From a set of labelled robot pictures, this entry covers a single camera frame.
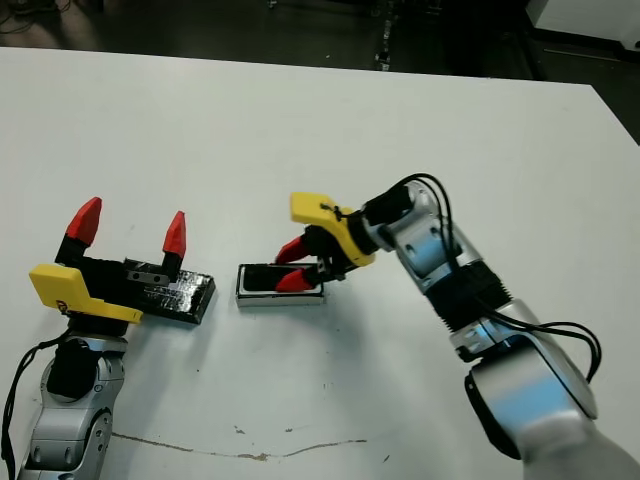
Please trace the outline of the right gripper, yellow mount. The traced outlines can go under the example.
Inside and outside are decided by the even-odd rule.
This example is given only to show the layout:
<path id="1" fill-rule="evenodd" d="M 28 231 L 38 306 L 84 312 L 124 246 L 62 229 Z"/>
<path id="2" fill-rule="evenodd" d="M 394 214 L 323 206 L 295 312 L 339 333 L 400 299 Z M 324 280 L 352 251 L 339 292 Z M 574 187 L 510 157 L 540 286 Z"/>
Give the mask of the right gripper, yellow mount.
<path id="1" fill-rule="evenodd" d="M 314 257 L 316 263 L 284 275 L 275 286 L 277 292 L 313 290 L 375 261 L 376 244 L 366 232 L 362 211 L 342 208 L 324 194 L 294 192 L 290 217 L 304 231 L 281 247 L 274 263 L 289 264 L 306 257 Z"/>

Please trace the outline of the left gripper, yellow mount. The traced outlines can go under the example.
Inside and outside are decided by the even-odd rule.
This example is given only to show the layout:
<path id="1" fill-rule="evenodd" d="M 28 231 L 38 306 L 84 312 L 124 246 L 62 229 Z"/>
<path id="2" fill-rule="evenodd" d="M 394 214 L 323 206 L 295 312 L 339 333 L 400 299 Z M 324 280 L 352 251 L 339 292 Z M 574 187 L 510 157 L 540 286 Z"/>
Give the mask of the left gripper, yellow mount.
<path id="1" fill-rule="evenodd" d="M 130 260 L 80 260 L 95 239 L 101 209 L 101 198 L 88 200 L 65 230 L 58 264 L 39 264 L 29 277 L 43 305 L 66 316 L 72 332 L 122 336 L 141 321 L 145 289 L 177 281 L 186 254 L 186 219 L 178 211 L 169 225 L 161 273 L 156 268 L 144 271 Z"/>

